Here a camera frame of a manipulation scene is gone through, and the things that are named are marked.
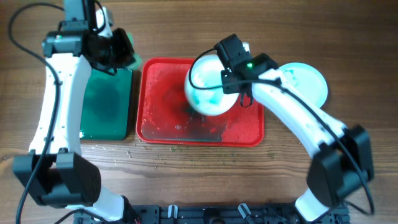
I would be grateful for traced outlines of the white plate top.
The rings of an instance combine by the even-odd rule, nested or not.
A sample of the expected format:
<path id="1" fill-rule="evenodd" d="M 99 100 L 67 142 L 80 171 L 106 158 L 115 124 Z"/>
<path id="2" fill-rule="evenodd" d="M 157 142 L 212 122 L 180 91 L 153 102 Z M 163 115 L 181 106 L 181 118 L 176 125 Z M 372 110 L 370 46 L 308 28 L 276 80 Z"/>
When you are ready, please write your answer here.
<path id="1" fill-rule="evenodd" d="M 198 59 L 191 72 L 191 80 L 197 87 L 209 88 L 221 85 L 221 71 L 224 67 L 215 54 L 205 55 Z M 189 82 L 188 70 L 184 91 L 190 106 L 205 116 L 218 116 L 229 109 L 237 102 L 239 93 L 224 94 L 222 88 L 212 90 L 199 90 Z"/>

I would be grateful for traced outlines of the green scrubbing sponge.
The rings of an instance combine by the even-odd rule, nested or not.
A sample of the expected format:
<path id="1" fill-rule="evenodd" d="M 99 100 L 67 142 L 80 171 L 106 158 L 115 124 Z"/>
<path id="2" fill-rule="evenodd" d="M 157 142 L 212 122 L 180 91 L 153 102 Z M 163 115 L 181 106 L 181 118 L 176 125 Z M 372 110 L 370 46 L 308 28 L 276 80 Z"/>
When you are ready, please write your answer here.
<path id="1" fill-rule="evenodd" d="M 134 40 L 133 40 L 132 34 L 130 32 L 128 32 L 127 36 L 128 36 L 128 39 L 129 39 L 131 45 L 134 46 Z M 133 53 L 132 57 L 133 57 L 134 61 L 132 63 L 130 63 L 128 66 L 126 66 L 126 68 L 128 68 L 130 70 L 137 70 L 141 66 L 142 59 L 136 52 Z"/>

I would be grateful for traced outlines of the light blue plate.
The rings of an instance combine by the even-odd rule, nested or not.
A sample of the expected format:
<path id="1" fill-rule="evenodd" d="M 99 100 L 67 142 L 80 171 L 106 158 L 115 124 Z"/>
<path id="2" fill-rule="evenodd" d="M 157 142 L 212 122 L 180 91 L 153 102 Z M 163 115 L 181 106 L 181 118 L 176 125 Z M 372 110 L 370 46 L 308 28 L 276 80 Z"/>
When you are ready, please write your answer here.
<path id="1" fill-rule="evenodd" d="M 324 76 L 306 63 L 291 62 L 280 67 L 290 84 L 312 104 L 321 108 L 328 98 L 328 85 Z"/>

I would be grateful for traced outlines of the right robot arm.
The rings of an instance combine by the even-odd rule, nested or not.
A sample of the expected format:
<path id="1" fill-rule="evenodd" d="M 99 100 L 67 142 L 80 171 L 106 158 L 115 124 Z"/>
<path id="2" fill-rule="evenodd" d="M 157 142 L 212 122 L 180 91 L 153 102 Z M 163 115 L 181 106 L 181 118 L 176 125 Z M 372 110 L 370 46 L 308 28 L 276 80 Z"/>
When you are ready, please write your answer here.
<path id="1" fill-rule="evenodd" d="M 374 178 L 368 132 L 346 125 L 313 105 L 284 77 L 265 53 L 252 56 L 236 34 L 213 47 L 221 60 L 221 81 L 226 94 L 243 93 L 273 112 L 300 140 L 312 161 L 308 189 L 294 203 L 298 214 L 314 222 L 347 203 L 362 188 L 369 214 L 375 212 L 368 182 Z"/>

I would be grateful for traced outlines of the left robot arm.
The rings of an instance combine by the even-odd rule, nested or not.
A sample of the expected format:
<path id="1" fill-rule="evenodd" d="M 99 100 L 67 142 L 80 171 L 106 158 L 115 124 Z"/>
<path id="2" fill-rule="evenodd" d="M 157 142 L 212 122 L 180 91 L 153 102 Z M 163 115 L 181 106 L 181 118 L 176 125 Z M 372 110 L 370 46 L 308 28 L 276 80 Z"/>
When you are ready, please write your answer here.
<path id="1" fill-rule="evenodd" d="M 65 1 L 64 20 L 47 34 L 38 59 L 46 83 L 39 124 L 27 154 L 16 156 L 14 175 L 24 186 L 16 222 L 27 197 L 40 206 L 66 208 L 78 222 L 140 223 L 129 200 L 101 183 L 100 170 L 83 158 L 80 124 L 93 70 L 109 76 L 135 70 L 139 59 L 122 28 L 113 28 L 99 1 Z"/>

